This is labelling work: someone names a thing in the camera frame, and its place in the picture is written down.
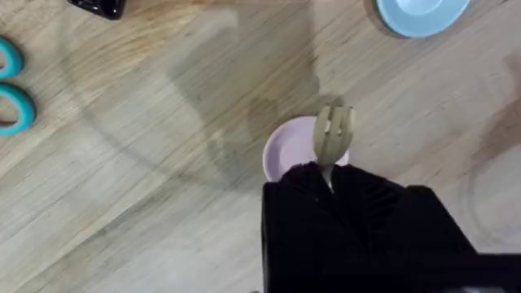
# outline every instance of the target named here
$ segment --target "wood grain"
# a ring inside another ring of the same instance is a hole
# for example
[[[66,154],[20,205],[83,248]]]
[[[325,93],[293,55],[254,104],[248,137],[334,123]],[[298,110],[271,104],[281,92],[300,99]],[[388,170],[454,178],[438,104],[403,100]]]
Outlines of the wood grain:
[[[519,252],[519,10],[473,1],[414,40],[370,0],[129,0],[119,22],[3,0],[38,118],[0,138],[0,291],[261,291],[262,147],[333,101],[357,109],[353,164]]]

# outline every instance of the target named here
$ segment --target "black object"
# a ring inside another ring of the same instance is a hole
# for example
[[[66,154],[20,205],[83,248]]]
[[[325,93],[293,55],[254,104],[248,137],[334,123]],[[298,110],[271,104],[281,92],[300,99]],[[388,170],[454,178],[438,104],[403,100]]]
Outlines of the black object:
[[[265,291],[424,292],[518,288],[521,256],[480,255],[432,190],[316,164],[266,183]]]
[[[83,8],[109,20],[118,20],[123,15],[125,0],[68,0],[71,4]]]

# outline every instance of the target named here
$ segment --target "black device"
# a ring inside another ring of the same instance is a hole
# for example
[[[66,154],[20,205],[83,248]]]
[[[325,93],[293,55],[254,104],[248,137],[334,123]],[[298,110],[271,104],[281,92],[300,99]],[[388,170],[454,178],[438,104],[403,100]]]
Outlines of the black device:
[[[72,5],[102,16],[108,20],[118,20],[123,15],[125,0],[68,0]]]

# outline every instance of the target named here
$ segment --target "scissors handle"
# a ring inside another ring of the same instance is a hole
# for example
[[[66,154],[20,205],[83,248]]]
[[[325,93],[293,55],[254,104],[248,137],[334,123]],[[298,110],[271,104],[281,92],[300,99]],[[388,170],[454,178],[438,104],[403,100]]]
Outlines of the scissors handle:
[[[7,39],[0,37],[0,55],[5,64],[0,68],[0,78],[9,78],[18,75],[24,67],[22,54]]]
[[[7,39],[0,37],[0,55],[6,60],[0,68],[0,78],[14,77],[24,67],[22,54]],[[0,82],[0,97],[7,98],[18,111],[15,122],[0,121],[0,135],[20,133],[31,126],[36,115],[33,100],[23,91],[13,85]]]

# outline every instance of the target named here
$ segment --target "wooden table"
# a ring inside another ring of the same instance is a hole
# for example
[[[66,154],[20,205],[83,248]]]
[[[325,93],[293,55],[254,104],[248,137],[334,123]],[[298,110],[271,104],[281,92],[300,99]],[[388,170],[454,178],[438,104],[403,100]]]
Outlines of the wooden table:
[[[108,22],[2,0],[39,111],[0,138],[1,292],[261,290],[262,147],[335,100],[358,110],[353,164],[521,251],[520,1],[418,40],[371,0],[255,2],[129,0]]]

